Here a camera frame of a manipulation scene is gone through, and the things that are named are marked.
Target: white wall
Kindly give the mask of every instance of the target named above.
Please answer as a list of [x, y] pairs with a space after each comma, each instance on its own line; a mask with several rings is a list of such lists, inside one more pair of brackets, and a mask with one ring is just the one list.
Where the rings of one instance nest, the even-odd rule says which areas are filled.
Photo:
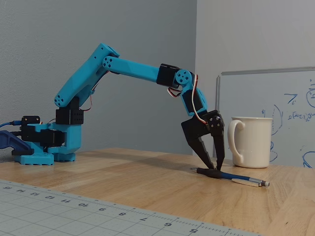
[[[198, 0], [195, 71], [209, 110], [223, 71], [315, 66], [314, 9], [313, 0]], [[212, 137], [204, 141], [211, 154]]]

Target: whiteboard frame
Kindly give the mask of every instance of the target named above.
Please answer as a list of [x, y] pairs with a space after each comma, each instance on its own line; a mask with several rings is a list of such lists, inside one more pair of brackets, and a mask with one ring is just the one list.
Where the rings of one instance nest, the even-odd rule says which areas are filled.
[[[261, 70], [241, 70], [241, 71], [225, 71], [217, 77], [217, 91], [216, 91], [216, 110], [220, 111], [220, 83], [221, 76], [224, 75], [249, 75], [249, 74], [265, 74], [265, 73], [283, 73], [283, 72], [299, 72], [299, 71], [313, 71], [315, 66], [309, 67], [295, 67], [295, 68], [283, 68], [283, 69], [261, 69]], [[213, 144], [213, 157], [216, 157], [216, 149]]]

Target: wooden table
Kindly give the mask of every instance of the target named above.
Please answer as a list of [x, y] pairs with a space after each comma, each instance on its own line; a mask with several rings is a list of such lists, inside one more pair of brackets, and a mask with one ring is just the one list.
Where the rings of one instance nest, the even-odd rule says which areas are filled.
[[0, 178], [271, 236], [315, 235], [315, 172], [271, 165], [222, 170], [271, 182], [257, 188], [195, 174], [196, 156], [112, 148], [54, 166], [0, 164]]

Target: whiteboard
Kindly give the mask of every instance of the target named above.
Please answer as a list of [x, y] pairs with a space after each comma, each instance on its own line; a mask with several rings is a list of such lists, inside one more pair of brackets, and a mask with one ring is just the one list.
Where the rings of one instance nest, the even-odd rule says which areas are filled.
[[224, 72], [217, 110], [225, 123], [225, 157], [231, 117], [273, 118], [272, 164], [315, 167], [315, 67]]

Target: mug handle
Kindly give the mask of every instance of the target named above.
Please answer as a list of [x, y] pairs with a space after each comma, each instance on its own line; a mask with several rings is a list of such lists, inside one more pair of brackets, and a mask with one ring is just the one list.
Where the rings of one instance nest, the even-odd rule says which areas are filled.
[[234, 140], [235, 128], [238, 124], [239, 124], [240, 129], [244, 129], [245, 124], [243, 122], [241, 122], [238, 119], [232, 120], [227, 129], [227, 140], [228, 140], [228, 145], [230, 146], [230, 150], [233, 153], [233, 155], [239, 160], [240, 163], [243, 163], [244, 157], [241, 154], [239, 154], [239, 152], [236, 150], [235, 140]]

